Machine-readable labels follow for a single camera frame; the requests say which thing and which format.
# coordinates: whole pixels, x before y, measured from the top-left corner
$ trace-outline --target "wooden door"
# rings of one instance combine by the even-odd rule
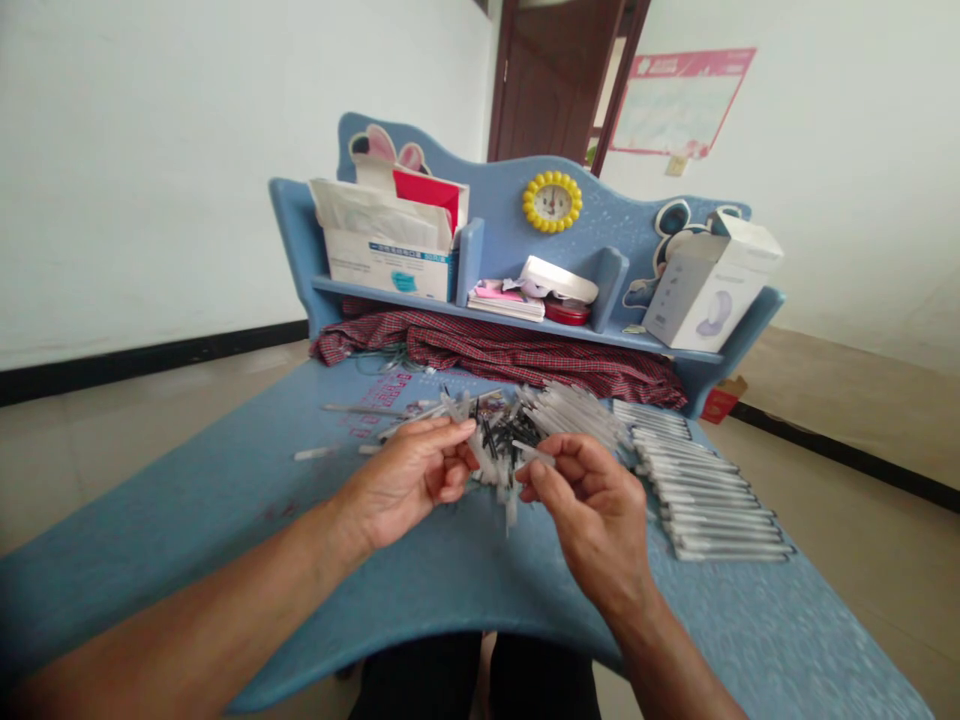
[[[489,160],[584,162],[622,9],[623,0],[507,1]]]

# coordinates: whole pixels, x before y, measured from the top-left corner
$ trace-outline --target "black pants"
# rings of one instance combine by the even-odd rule
[[[480,633],[423,638],[369,658],[350,720],[466,720],[480,665]],[[498,633],[490,664],[494,720],[600,720],[590,658],[559,645]]]

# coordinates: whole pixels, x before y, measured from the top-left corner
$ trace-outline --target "pink poster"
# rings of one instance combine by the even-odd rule
[[[610,149],[705,158],[756,52],[744,48],[638,55]]]

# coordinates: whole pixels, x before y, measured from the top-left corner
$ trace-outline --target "blue children's desk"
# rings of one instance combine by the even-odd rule
[[[354,114],[342,119],[340,179],[352,179],[351,150],[368,151],[374,146],[368,134],[382,131],[400,148],[401,161],[419,158],[424,170],[471,186],[475,219],[462,240],[457,300],[405,298],[403,304],[521,324],[467,310],[461,291],[477,277],[515,275],[528,254],[537,254],[594,278],[601,295],[591,327],[531,328],[664,350],[651,338],[620,332],[640,313],[625,306],[635,304],[627,297],[631,283],[654,277],[650,272],[664,240],[652,226],[662,203],[620,197],[558,158],[474,165],[415,128],[381,123],[371,130],[372,123]],[[382,137],[375,139],[382,150]],[[580,221],[560,236],[534,233],[519,209],[523,187],[546,169],[569,173],[584,191]],[[322,231],[304,185],[275,180],[271,195],[311,337],[338,319],[339,293],[387,299],[330,280]],[[694,198],[687,203],[690,222],[718,205]],[[395,295],[389,299],[398,301]],[[706,392],[733,369],[781,302],[767,288],[719,354],[676,353],[691,399],[682,414],[698,441],[708,443],[692,419]],[[353,361],[333,368],[307,363],[0,560],[4,687],[222,566],[333,495],[362,463],[355,447],[369,443],[386,421],[332,415],[322,404],[403,407],[436,397],[441,382],[474,395],[502,386],[458,372],[371,376]],[[341,448],[333,456],[291,460],[298,450],[334,443]],[[570,576],[546,511],[522,507],[509,539],[504,529],[503,508],[489,492],[475,491],[438,509],[338,588],[232,709],[262,709],[380,648],[452,630],[539,636],[620,670],[613,638]],[[802,553],[778,565],[680,563],[656,522],[649,535],[650,563],[664,596],[751,717],[931,717]]]

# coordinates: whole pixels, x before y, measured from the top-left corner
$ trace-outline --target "red folder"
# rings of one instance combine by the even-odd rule
[[[444,208],[450,220],[450,235],[456,234],[460,209],[459,185],[402,170],[393,171],[393,180],[397,185],[398,198]]]

